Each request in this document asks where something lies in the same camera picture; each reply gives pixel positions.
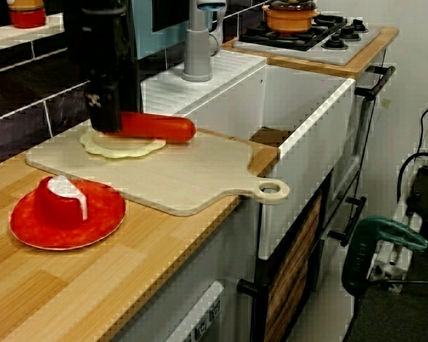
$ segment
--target wooden drawer front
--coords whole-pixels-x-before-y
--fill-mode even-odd
[[[319,225],[321,201],[320,192],[271,283],[265,342],[280,341],[300,302],[306,282],[307,258]]]

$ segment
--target red jar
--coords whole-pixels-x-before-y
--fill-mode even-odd
[[[43,0],[7,0],[11,23],[18,29],[31,29],[46,23]]]

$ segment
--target pot lid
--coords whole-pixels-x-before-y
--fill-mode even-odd
[[[309,11],[316,8],[317,4],[315,2],[307,0],[277,0],[270,5],[270,9],[277,11]]]

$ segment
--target white shelf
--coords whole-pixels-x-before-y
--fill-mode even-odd
[[[15,28],[12,25],[0,27],[0,50],[11,46],[35,41],[63,32],[62,14],[46,17],[46,25],[36,28]]]

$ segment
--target orange pot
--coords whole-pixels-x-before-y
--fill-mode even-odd
[[[263,6],[266,12],[267,26],[280,33],[303,33],[311,28],[312,18],[320,12],[314,9],[307,11],[276,11],[269,9],[270,5]]]

